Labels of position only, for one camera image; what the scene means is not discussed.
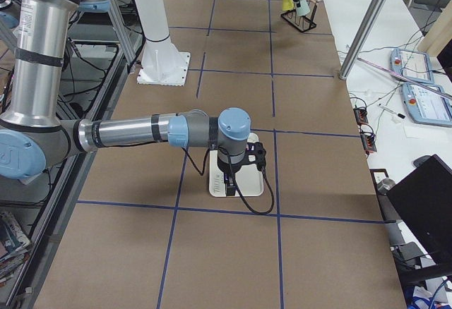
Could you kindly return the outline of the aluminium frame post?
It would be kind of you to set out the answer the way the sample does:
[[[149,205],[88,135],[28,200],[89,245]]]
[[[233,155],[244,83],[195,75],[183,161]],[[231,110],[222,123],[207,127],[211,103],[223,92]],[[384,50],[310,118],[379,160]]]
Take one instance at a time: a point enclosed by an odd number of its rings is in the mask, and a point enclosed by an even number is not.
[[[379,16],[386,0],[371,0],[371,3],[365,13],[363,20],[357,30],[357,34],[352,41],[351,47],[345,57],[345,60],[339,71],[339,79],[346,80],[352,67],[354,66],[359,53],[366,42],[371,29]]]

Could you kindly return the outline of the metal cup on desk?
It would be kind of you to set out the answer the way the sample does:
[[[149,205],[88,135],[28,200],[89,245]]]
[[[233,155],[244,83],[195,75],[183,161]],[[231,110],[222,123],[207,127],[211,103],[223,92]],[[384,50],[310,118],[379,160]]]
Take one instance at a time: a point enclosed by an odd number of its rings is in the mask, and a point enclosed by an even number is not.
[[[383,178],[376,183],[376,192],[378,195],[387,195],[388,191],[396,185],[391,178]]]

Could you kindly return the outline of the upper teach pendant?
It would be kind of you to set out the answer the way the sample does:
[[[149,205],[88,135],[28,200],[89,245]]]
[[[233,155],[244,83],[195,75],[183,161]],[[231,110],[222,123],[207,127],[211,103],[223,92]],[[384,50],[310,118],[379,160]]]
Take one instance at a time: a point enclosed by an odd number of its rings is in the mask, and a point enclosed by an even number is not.
[[[391,52],[391,68],[413,81],[434,84],[432,64],[427,53],[396,48]]]

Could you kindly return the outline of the black laptop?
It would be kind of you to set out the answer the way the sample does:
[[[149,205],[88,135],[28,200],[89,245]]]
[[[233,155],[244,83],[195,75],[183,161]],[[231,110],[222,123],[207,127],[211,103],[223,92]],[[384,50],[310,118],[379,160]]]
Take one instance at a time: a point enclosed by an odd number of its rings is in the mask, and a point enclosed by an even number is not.
[[[387,192],[395,211],[436,263],[451,261],[451,168],[436,154]]]

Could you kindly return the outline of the black marker pen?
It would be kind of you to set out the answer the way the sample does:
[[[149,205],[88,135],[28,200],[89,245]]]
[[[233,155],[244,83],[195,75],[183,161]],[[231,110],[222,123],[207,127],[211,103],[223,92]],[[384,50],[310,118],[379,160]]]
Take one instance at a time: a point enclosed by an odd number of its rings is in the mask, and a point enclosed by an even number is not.
[[[392,115],[397,116],[400,119],[405,119],[405,117],[406,117],[404,114],[398,113],[398,112],[396,112],[396,111],[394,111],[392,109],[389,109],[387,106],[384,106],[382,104],[379,104],[378,107],[380,107],[381,109],[383,109],[384,111],[387,111],[388,113],[390,113]]]

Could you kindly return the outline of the light green cup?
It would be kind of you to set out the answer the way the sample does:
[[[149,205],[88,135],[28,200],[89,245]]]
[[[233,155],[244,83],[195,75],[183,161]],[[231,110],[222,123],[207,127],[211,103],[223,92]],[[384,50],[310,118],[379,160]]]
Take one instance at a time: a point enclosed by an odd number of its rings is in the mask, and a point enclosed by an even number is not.
[[[295,4],[296,16],[299,16],[299,17],[306,16],[311,11],[307,0],[298,0],[298,1],[294,2],[294,4]]]

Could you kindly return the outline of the lower orange connector box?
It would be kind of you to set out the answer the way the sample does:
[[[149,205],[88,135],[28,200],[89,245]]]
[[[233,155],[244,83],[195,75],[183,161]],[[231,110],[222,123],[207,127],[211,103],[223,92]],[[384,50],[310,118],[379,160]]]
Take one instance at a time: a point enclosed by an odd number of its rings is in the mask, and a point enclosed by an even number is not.
[[[364,151],[369,155],[377,152],[376,148],[376,136],[373,132],[361,131],[360,138]]]

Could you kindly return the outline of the orange connector box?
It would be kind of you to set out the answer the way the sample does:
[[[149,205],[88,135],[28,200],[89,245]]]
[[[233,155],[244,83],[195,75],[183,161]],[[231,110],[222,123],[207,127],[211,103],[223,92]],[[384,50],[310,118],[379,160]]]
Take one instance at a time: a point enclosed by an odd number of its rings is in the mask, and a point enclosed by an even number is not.
[[[369,155],[377,152],[376,148],[376,136],[373,132],[361,131],[360,138],[364,151]]]
[[[367,118],[367,108],[366,107],[355,107],[353,109],[355,120],[357,125],[368,124]]]

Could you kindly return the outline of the upper orange connector box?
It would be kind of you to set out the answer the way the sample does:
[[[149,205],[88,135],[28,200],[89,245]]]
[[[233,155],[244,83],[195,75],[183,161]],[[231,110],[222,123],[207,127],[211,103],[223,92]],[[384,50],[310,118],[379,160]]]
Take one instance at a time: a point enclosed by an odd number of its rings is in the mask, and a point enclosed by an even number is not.
[[[355,120],[357,125],[368,124],[367,118],[367,108],[366,107],[355,107],[353,109]]]

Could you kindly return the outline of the teach pendant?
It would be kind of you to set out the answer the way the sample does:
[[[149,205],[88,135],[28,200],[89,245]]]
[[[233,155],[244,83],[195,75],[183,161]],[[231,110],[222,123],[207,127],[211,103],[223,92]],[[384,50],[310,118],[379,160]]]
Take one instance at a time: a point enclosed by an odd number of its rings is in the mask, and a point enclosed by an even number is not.
[[[413,81],[434,84],[432,64],[427,53],[396,48],[391,52],[391,68]]]
[[[419,85],[402,85],[403,102],[410,118],[419,124],[451,127],[451,100]]]

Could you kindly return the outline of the lower teach pendant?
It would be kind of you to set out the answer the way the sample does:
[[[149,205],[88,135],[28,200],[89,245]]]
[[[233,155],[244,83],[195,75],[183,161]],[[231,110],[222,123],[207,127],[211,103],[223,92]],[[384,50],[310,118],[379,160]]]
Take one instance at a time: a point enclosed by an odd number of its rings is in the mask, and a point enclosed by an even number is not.
[[[410,118],[419,124],[451,127],[451,100],[419,85],[402,85],[403,102]]]

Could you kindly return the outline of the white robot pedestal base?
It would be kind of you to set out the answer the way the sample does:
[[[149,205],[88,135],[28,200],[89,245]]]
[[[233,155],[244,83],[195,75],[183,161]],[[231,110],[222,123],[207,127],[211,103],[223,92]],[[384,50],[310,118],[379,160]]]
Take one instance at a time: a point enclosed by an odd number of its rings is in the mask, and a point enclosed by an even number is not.
[[[144,85],[182,86],[191,55],[172,43],[163,0],[134,0],[145,46],[137,81]]]

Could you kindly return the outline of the yellow cup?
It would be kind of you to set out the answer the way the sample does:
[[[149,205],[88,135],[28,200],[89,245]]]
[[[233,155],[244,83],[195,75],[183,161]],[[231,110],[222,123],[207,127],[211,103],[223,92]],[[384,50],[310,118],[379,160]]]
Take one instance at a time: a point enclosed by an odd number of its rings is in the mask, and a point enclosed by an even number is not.
[[[294,8],[293,0],[281,0],[282,2],[282,11],[291,11]]]

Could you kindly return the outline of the cream bear tray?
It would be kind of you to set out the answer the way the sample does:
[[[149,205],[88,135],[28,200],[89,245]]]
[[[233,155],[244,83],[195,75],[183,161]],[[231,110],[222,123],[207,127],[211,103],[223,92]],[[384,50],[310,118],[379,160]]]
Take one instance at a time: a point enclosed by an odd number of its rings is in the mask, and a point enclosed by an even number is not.
[[[231,156],[241,159],[242,155],[246,153],[246,144],[254,142],[260,142],[255,133],[250,133],[246,140],[235,140],[221,131],[218,133],[218,146],[210,151],[209,156],[208,189],[213,197],[239,197],[238,193],[235,196],[226,196],[223,173],[217,165],[219,146],[224,147]],[[242,166],[236,173],[236,179],[239,189],[242,192],[241,195],[244,197],[257,197],[262,194],[263,172],[258,171],[255,164]]]

